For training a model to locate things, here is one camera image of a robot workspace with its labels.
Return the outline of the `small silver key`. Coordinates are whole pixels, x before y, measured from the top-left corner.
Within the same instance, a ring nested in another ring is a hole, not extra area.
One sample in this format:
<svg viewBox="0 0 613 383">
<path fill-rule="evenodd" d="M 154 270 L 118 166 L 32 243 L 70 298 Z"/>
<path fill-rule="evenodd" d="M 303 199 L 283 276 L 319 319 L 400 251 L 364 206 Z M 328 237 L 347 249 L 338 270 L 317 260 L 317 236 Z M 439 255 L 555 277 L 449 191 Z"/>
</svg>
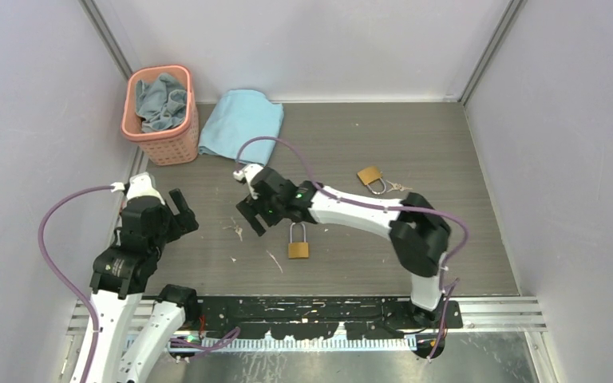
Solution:
<svg viewBox="0 0 613 383">
<path fill-rule="evenodd" d="M 224 230 L 232 230 L 239 237 L 239 241 L 243 241 L 243 228 L 237 223 L 234 217 L 230 218 L 231 225 L 223 227 Z"/>
</svg>

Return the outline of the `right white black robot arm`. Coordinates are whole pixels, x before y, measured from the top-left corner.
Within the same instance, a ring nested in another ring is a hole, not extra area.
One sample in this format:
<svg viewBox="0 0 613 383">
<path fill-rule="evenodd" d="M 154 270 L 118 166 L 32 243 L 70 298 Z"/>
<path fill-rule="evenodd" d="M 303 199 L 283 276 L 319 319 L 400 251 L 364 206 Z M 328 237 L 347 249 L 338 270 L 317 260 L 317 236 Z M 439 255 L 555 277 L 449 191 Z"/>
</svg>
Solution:
<svg viewBox="0 0 613 383">
<path fill-rule="evenodd" d="M 310 181 L 296 185 L 261 164 L 245 165 L 232 176 L 248 188 L 236 208 L 257 235 L 288 219 L 352 227 L 389 240 L 398 262 L 410 273 L 413 321 L 429 328 L 441 319 L 439 267 L 451 229 L 423 196 L 410 192 L 404 199 L 375 199 Z"/>
</svg>

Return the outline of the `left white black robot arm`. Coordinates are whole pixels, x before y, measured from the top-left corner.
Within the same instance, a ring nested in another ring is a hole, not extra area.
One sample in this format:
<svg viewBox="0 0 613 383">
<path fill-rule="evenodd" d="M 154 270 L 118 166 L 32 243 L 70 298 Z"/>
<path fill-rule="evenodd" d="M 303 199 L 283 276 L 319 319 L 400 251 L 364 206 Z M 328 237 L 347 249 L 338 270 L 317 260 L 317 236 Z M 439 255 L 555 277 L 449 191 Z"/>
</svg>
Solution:
<svg viewBox="0 0 613 383">
<path fill-rule="evenodd" d="M 129 199 L 121 212 L 117 242 L 94 260 L 90 301 L 96 317 L 85 331 L 74 382 L 142 382 L 170 337 L 200 321 L 196 291 L 168 284 L 156 297 L 137 338 L 131 345 L 126 343 L 133 315 L 165 245 L 199 227 L 181 191 L 172 189 L 169 195 L 177 214 L 155 196 Z"/>
</svg>

